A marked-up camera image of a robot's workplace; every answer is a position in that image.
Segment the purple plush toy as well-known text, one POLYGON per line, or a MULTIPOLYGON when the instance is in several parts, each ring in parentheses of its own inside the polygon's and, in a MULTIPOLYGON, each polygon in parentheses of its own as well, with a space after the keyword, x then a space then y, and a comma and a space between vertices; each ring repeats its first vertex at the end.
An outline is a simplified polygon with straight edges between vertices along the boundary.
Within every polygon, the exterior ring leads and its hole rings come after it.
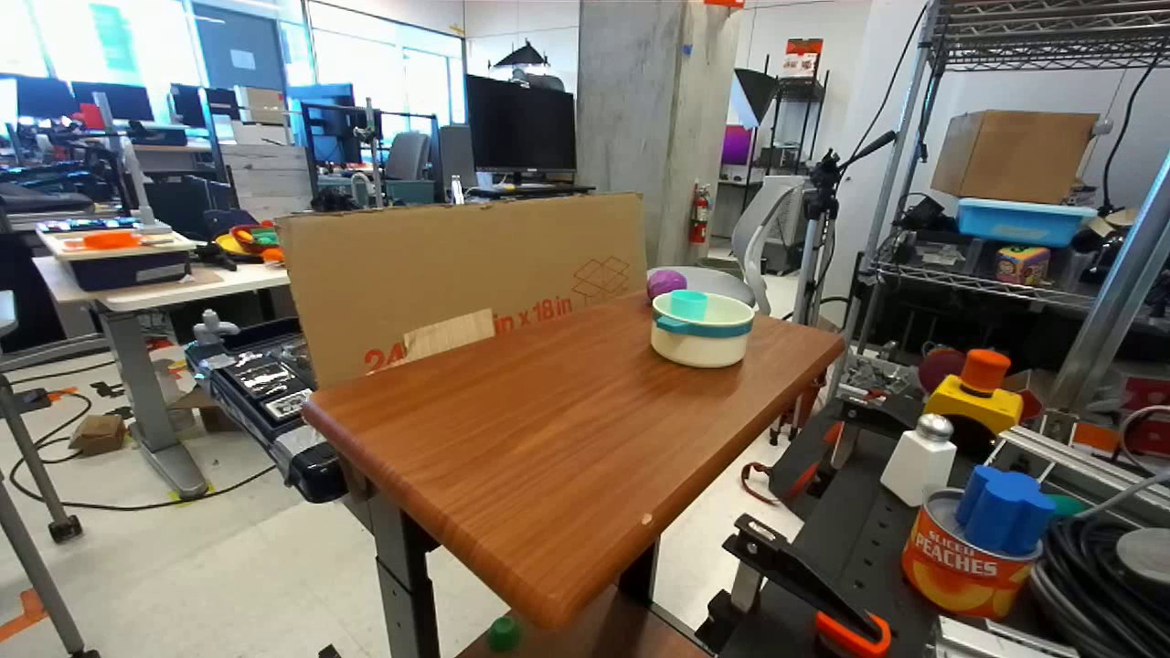
POLYGON ((686 280, 681 271, 652 271, 647 276, 647 299, 661 297, 661 292, 675 292, 686 291, 686 280))

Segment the yellow orange toy block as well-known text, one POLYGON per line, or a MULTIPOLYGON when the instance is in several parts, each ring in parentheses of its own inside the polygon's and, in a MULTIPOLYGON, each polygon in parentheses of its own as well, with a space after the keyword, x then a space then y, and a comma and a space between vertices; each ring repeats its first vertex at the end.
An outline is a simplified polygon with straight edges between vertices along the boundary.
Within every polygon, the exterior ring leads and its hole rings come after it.
POLYGON ((971 347, 924 398, 927 412, 966 417, 992 437, 1025 417, 1025 394, 1005 387, 1008 359, 993 347, 971 347))

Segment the colourful cube toy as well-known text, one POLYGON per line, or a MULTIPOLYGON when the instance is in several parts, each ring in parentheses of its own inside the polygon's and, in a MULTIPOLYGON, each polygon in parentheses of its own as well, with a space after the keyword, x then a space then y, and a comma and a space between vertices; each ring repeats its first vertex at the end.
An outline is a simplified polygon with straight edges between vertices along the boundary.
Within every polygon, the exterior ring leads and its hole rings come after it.
POLYGON ((1043 285, 1049 276, 1049 252, 1045 248, 1025 248, 1025 244, 1002 244, 999 248, 999 281, 1014 285, 1043 285))

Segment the white teal-rimmed bowl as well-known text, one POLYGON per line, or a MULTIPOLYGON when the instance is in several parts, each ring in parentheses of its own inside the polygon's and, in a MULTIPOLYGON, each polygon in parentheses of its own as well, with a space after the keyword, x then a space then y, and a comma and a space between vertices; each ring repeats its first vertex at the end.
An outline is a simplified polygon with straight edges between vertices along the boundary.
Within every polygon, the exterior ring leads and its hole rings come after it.
POLYGON ((746 359, 755 313, 735 297, 675 291, 652 299, 652 347, 675 365, 726 369, 746 359))

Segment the red fire extinguisher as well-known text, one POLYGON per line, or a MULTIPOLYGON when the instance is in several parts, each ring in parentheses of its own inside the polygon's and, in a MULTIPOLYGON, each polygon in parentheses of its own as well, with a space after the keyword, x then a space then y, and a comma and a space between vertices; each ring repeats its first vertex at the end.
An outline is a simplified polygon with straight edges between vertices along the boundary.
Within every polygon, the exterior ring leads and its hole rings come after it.
POLYGON ((709 186, 694 185, 690 186, 690 215, 686 215, 686 244, 707 244, 707 231, 709 231, 709 186))

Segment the large cardboard sheet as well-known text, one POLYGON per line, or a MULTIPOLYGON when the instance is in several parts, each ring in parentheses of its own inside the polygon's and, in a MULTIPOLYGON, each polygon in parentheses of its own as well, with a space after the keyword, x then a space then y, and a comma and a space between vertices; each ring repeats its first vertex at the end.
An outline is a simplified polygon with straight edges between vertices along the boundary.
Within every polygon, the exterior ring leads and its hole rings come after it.
POLYGON ((501 337, 647 276, 636 193, 297 215, 280 248, 318 386, 408 361, 440 321, 480 315, 501 337))

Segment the grey office chair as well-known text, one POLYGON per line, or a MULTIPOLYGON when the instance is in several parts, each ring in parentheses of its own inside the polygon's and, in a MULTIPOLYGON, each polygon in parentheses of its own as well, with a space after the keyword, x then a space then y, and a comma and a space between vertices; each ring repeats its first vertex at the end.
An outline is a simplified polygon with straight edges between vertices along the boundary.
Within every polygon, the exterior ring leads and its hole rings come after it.
POLYGON ((730 228, 730 271, 718 271, 707 291, 748 305, 755 315, 772 313, 764 281, 764 248, 776 228, 796 222, 804 214, 804 177, 768 177, 746 214, 730 228))

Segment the black computer monitor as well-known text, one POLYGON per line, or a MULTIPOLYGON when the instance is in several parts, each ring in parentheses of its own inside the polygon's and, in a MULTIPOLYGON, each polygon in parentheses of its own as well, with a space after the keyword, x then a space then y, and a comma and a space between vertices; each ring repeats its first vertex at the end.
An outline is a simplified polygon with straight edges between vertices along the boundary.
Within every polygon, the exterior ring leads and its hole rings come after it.
POLYGON ((473 161, 481 172, 566 177, 577 166, 569 92, 468 76, 464 103, 473 161))

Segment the orange black clamp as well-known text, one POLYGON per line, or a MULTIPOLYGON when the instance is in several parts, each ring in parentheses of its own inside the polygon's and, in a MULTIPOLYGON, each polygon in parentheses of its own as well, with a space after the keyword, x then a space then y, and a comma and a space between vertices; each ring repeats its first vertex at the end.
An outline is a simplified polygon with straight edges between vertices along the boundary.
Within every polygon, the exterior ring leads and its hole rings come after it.
POLYGON ((737 517, 722 550, 737 560, 726 603, 748 616, 768 584, 810 607, 810 633, 844 658, 888 658, 893 624, 838 592, 800 551, 755 517, 737 517))

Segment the green ball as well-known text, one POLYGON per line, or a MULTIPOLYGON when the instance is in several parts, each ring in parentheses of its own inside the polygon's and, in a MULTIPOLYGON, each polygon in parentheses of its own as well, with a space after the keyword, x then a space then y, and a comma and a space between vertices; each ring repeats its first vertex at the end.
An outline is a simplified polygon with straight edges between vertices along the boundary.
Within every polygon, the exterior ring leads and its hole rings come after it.
POLYGON ((519 633, 519 621, 515 621, 515 618, 496 618, 496 621, 485 631, 485 645, 488 645, 493 651, 513 651, 519 639, 524 639, 524 633, 519 633))

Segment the white salt shaker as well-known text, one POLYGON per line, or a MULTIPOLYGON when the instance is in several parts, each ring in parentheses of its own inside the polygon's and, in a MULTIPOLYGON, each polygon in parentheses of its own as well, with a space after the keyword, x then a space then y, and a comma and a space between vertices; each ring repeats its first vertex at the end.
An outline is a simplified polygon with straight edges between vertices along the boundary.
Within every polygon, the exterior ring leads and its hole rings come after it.
POLYGON ((953 456, 953 423, 938 412, 922 412, 888 454, 882 486, 902 504, 922 507, 934 489, 947 486, 953 456))

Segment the blue plastic bin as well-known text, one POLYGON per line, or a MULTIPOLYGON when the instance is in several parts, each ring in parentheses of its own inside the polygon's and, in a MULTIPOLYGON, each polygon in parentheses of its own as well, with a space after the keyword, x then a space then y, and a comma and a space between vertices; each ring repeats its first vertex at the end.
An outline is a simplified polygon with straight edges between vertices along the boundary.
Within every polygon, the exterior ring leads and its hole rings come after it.
POLYGON ((956 231, 982 241, 1069 248, 1087 220, 1094 220, 1090 204, 956 203, 956 231))

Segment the orange peaches can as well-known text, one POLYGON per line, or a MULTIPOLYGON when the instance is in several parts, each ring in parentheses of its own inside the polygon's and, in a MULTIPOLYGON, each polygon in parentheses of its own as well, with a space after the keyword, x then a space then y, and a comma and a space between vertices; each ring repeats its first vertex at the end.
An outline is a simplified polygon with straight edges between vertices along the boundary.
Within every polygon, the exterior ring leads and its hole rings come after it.
POLYGON ((899 551, 902 583, 934 610, 966 621, 1014 616, 1039 551, 1005 556, 971 546, 956 528, 956 489, 931 493, 899 551))

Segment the blue plastic block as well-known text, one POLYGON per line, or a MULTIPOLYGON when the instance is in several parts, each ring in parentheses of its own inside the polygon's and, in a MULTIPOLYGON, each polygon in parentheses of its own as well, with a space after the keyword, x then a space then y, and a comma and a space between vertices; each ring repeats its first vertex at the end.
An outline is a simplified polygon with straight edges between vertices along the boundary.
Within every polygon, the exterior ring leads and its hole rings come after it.
POLYGON ((1043 486, 1025 471, 981 464, 956 500, 963 538, 1002 556, 1032 556, 1058 507, 1043 486))

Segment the brown cardboard box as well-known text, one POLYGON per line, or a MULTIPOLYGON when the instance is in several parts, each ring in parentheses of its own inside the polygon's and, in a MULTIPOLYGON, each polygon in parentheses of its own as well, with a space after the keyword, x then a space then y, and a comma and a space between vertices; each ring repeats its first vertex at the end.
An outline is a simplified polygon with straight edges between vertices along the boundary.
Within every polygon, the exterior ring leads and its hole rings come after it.
POLYGON ((931 186, 950 197, 1058 204, 1078 185, 1094 132, 1094 113, 963 113, 947 124, 931 186))

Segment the tray with orange plate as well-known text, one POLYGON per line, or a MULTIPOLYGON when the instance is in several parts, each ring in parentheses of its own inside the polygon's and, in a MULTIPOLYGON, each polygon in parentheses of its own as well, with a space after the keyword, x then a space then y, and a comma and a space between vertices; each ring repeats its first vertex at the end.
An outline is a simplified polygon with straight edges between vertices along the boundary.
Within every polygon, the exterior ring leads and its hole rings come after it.
POLYGON ((161 228, 118 228, 87 220, 85 228, 39 222, 42 248, 76 280, 85 292, 161 285, 189 276, 193 241, 161 228))

